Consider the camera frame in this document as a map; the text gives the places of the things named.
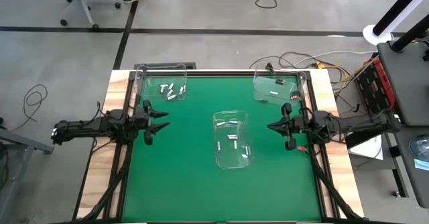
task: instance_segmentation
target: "black metal frame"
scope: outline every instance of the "black metal frame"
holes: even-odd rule
[[[282,74],[290,74],[290,75],[294,75],[297,76],[299,75],[299,72],[282,72]],[[304,71],[304,73],[306,74],[306,84],[308,87],[308,92],[310,93],[310,102],[311,102],[311,109],[313,111],[317,110],[317,106],[316,106],[316,99],[314,97],[314,91],[313,91],[313,87],[312,87],[312,81],[311,81],[311,76],[310,76],[310,72],[309,71]],[[207,77],[220,77],[220,76],[243,76],[243,77],[248,77],[248,76],[253,76],[254,72],[253,71],[197,71],[197,72],[192,72],[192,71],[188,71],[188,77],[198,77],[198,76],[207,76]],[[131,98],[131,94],[132,94],[132,86],[134,84],[134,80],[135,80],[135,73],[134,72],[130,72],[129,75],[129,82],[127,85],[127,92],[125,95],[125,102],[124,102],[124,107],[123,109],[128,112],[129,108],[130,108],[130,98]],[[139,97],[136,96],[135,98],[135,102],[134,102],[134,106],[138,106],[138,102],[139,102]],[[306,107],[306,102],[305,99],[301,100],[301,104],[303,107]],[[327,176],[327,178],[332,182],[332,174],[330,171],[330,166],[328,163],[328,156],[327,156],[327,152],[326,152],[326,148],[325,146],[320,146],[321,151],[320,151],[320,155],[322,158],[322,163],[323,163],[323,170]],[[109,184],[112,183],[114,177],[116,177],[117,175],[117,167],[119,164],[119,156],[121,155],[121,144],[118,144],[117,147],[115,148],[115,154],[114,154],[114,158],[113,158],[113,164],[112,164],[112,170],[111,170],[111,176],[110,176],[110,180],[109,180]],[[123,178],[121,180],[121,187],[120,187],[120,191],[119,191],[119,200],[118,200],[118,205],[117,205],[117,212],[116,212],[116,216],[114,218],[109,217],[110,216],[110,209],[111,209],[111,201],[112,201],[112,196],[109,197],[108,200],[108,204],[106,205],[106,207],[104,208],[104,213],[103,213],[103,218],[102,219],[97,219],[97,220],[76,220],[76,216],[77,216],[77,212],[78,212],[78,208],[79,208],[79,204],[80,204],[80,200],[82,198],[82,192],[83,192],[83,188],[84,188],[84,184],[85,184],[85,180],[86,180],[86,174],[88,172],[88,167],[89,167],[89,163],[90,163],[90,158],[91,158],[91,154],[88,158],[88,164],[86,167],[86,171],[85,171],[85,176],[84,179],[82,181],[82,185],[80,188],[80,192],[79,192],[79,196],[78,196],[78,200],[76,202],[76,208],[73,214],[73,218],[71,222],[66,222],[69,224],[86,224],[86,223],[120,223],[121,219],[122,219],[122,214],[123,214],[123,206],[124,206],[124,202],[125,202],[125,193],[126,193],[126,189],[127,189],[127,181],[128,181],[128,174],[129,174],[129,166],[131,161],[128,161],[131,159],[131,153],[132,153],[132,149],[133,149],[133,143],[131,145],[127,146],[127,153],[124,159],[124,175]],[[315,153],[315,149],[313,145],[309,146],[310,149],[310,153],[314,154]],[[330,201],[331,201],[331,209],[332,209],[332,213],[334,215],[333,218],[328,218],[326,216],[326,206],[324,204],[324,199],[323,199],[323,192],[322,192],[322,184],[320,183],[319,178],[316,175],[316,171],[315,171],[315,160],[313,158],[310,158],[311,162],[312,162],[312,170],[313,170],[313,176],[314,176],[314,183],[315,183],[315,187],[316,187],[316,194],[318,197],[318,203],[319,203],[319,211],[320,211],[320,216],[322,219],[322,222],[326,221],[326,222],[330,222],[330,223],[350,223],[347,222],[346,219],[341,219],[340,218],[340,214],[339,214],[339,208],[338,205],[335,203],[334,199],[332,197],[330,197]],[[378,223],[378,222],[372,222],[372,221],[364,221],[364,220],[360,220],[357,222],[352,222],[352,223]]]

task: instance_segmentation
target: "green work surface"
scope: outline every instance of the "green work surface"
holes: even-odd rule
[[[188,78],[185,100],[151,103],[170,113],[154,122],[171,124],[152,146],[144,144],[143,132],[135,140],[122,221],[320,220],[310,158],[287,152],[286,138],[267,128],[280,120],[281,106],[254,100],[253,78]],[[249,114],[251,165],[221,170],[212,116],[230,110]],[[304,134],[295,138],[306,145]]]

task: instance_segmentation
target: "concrete floor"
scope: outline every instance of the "concrete floor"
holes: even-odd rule
[[[254,1],[148,0],[139,4],[133,27],[359,32],[376,23],[395,0],[278,0],[279,7],[273,10],[257,8]],[[65,0],[0,0],[0,26],[60,27],[58,16],[66,4]],[[425,0],[396,31],[404,32],[420,20],[428,13],[428,5]],[[94,5],[91,13],[101,27],[124,27],[129,5],[120,10]],[[90,26],[80,9],[70,14],[69,23],[70,27]],[[50,143],[52,127],[59,120],[91,118],[96,101],[103,102],[121,37],[0,31],[0,116],[6,126],[11,129],[25,120],[23,96],[36,84],[48,88],[48,98],[34,116],[38,122],[29,122],[17,133]],[[263,56],[333,50],[364,52],[375,47],[360,37],[131,34],[121,69],[158,62],[196,62],[200,69],[248,68]],[[292,62],[300,59],[288,57]],[[335,54],[322,59],[352,72],[368,57],[370,54]],[[342,96],[351,103],[359,100],[353,87]],[[350,109],[342,101],[338,106],[340,112]],[[57,146],[51,156],[34,155],[11,223],[70,220],[90,143],[91,139],[77,139]],[[357,170],[355,176],[364,212],[371,220],[427,223],[429,212],[417,205],[413,193],[408,199],[390,196],[395,190],[390,172]]]

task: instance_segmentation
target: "transparent plastic box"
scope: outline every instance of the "transparent plastic box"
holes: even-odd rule
[[[213,114],[213,134],[219,168],[244,168],[250,165],[249,115],[245,111]]]
[[[136,69],[135,78],[139,83],[136,95],[144,100],[184,100],[187,92],[187,77],[184,64],[173,67],[143,64]]]
[[[257,101],[283,105],[299,105],[305,96],[305,72],[274,69],[269,71],[258,65],[253,77],[253,98]]]

